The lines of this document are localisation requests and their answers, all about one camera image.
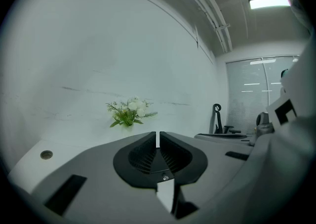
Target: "white wall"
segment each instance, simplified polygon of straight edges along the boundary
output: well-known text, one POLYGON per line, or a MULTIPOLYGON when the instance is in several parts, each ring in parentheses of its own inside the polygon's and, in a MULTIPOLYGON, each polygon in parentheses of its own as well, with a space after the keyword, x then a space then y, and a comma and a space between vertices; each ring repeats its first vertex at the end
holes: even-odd
POLYGON ((232 52, 218 56, 217 63, 217 79, 218 79, 218 101, 222 106, 221 120, 222 125, 226 125, 227 109, 228 109, 228 78, 226 71, 226 63, 249 58, 260 58, 273 55, 299 55, 307 43, 307 39, 298 40, 276 40, 274 42, 253 43, 248 46, 235 48, 232 52))
POLYGON ((148 0, 20 0, 0 42, 9 169, 39 140, 91 147, 148 131, 208 132, 216 65, 148 0), (134 95, 158 116, 109 128, 105 103, 134 95))

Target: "rectangular fluorescent light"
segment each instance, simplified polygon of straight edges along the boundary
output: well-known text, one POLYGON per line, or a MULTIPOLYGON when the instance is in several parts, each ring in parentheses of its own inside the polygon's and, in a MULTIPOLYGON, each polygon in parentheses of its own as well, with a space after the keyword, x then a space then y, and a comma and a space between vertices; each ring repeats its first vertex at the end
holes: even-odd
POLYGON ((267 6, 290 6, 288 0, 250 0, 249 4, 251 9, 267 6))
POLYGON ((268 64, 268 63, 274 63, 276 59, 270 59, 270 60, 263 60, 263 61, 253 61, 250 62, 250 64, 268 64))

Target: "ceiling pipe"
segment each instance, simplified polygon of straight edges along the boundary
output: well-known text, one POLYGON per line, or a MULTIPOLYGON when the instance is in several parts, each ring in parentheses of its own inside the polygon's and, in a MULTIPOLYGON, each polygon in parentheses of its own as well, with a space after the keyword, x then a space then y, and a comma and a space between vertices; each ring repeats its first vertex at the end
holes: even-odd
POLYGON ((211 8, 206 0, 195 0, 195 1, 199 5, 199 7, 204 11, 207 19, 211 23, 211 25, 212 25, 212 27, 213 27, 213 29, 214 29, 214 31, 219 39, 219 42, 223 48, 224 53, 227 53, 228 49, 227 49, 226 41, 224 39, 222 30, 224 30, 224 32, 225 32, 225 35, 226 35, 226 38, 228 41, 229 51, 232 51, 232 49, 233 49, 232 41, 231 41, 231 37, 230 37, 228 29, 227 29, 227 27, 229 27, 230 25, 226 24, 225 19, 221 13, 216 1, 215 0, 208 0, 210 5, 214 8, 221 24, 218 23, 217 18, 215 17, 213 11, 211 10, 211 8))

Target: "flower bouquet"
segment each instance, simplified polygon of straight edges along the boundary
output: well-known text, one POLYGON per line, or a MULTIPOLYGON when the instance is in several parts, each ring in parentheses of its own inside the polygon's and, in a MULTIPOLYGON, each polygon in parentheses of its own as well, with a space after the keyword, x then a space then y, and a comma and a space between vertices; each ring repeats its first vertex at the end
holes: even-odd
POLYGON ((157 112, 146 113, 149 103, 146 100, 141 101, 138 97, 129 99, 127 103, 117 102, 106 103, 109 112, 113 113, 115 122, 110 127, 115 125, 125 125, 127 127, 134 123, 143 124, 139 119, 153 117, 157 112))

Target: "round hole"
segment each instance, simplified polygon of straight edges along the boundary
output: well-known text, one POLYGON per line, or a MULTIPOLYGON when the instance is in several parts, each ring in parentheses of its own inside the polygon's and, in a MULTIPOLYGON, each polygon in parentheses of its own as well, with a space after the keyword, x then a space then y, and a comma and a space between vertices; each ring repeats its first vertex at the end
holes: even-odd
POLYGON ((41 159, 50 159, 53 156, 53 152, 51 152, 50 150, 44 150, 41 154, 40 157, 41 159))

